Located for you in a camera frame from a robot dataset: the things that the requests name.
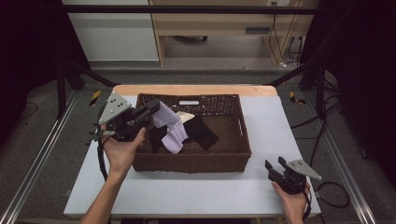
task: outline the white wall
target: white wall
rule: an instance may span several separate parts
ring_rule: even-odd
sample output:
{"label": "white wall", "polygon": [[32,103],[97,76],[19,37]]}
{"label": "white wall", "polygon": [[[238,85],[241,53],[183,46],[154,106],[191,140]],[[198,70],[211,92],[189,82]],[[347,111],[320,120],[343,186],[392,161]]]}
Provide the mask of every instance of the white wall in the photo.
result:
{"label": "white wall", "polygon": [[[148,5],[147,0],[63,0],[65,5]],[[158,61],[149,14],[69,13],[89,61]]]}

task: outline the black fabric backdrop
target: black fabric backdrop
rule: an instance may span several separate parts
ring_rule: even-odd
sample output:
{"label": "black fabric backdrop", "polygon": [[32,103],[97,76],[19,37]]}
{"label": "black fabric backdrop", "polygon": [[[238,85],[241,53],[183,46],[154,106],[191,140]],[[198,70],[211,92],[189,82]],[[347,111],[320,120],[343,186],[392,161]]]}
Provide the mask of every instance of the black fabric backdrop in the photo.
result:
{"label": "black fabric backdrop", "polygon": [[[322,0],[323,6],[343,1]],[[303,63],[325,38],[332,20],[315,16]],[[396,188],[396,1],[357,0],[327,49],[325,67],[337,79],[341,102],[369,158]]]}
{"label": "black fabric backdrop", "polygon": [[[26,106],[28,92],[56,79],[60,62],[90,68],[67,14],[44,14],[35,6],[61,5],[61,0],[0,1],[0,146]],[[67,79],[82,83],[77,71]]]}

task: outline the basket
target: basket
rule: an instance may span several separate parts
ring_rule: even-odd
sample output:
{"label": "basket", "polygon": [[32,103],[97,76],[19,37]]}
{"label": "basket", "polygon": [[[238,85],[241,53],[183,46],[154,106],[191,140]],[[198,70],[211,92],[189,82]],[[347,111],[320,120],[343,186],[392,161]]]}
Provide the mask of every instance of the basket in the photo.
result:
{"label": "basket", "polygon": [[195,141],[187,141],[178,154],[160,147],[152,152],[148,123],[145,141],[136,150],[133,167],[141,171],[165,171],[181,173],[229,173],[244,172],[251,156],[248,132],[237,94],[221,95],[162,95],[141,93],[136,108],[158,99],[173,111],[184,111],[200,116],[206,126],[219,137],[208,150]]}

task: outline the black horizontal bar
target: black horizontal bar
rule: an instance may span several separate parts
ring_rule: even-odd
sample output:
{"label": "black horizontal bar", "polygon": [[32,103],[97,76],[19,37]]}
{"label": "black horizontal bar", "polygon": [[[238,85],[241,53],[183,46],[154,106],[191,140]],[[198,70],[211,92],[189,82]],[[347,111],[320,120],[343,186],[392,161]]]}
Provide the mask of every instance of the black horizontal bar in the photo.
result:
{"label": "black horizontal bar", "polygon": [[316,15],[334,13],[327,7],[228,7],[228,6],[93,6],[64,5],[38,7],[46,12],[67,13],[194,13],[194,14],[284,14]]}

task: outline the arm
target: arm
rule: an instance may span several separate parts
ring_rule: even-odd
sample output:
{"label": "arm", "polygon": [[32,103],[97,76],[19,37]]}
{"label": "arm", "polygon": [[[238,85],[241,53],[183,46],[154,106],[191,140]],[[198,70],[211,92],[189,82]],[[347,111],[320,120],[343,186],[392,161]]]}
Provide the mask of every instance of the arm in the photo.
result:
{"label": "arm", "polygon": [[145,140],[145,133],[146,129],[142,128],[133,142],[117,142],[111,137],[105,142],[105,153],[110,163],[107,181],[79,223],[107,224],[122,182],[134,161],[134,153]]}
{"label": "arm", "polygon": [[[272,182],[272,185],[283,203],[283,211],[285,212],[286,220],[289,224],[302,224],[304,210],[306,207],[306,198],[302,193],[299,194],[288,194],[276,183]],[[309,186],[307,186],[305,192],[308,193]]]}

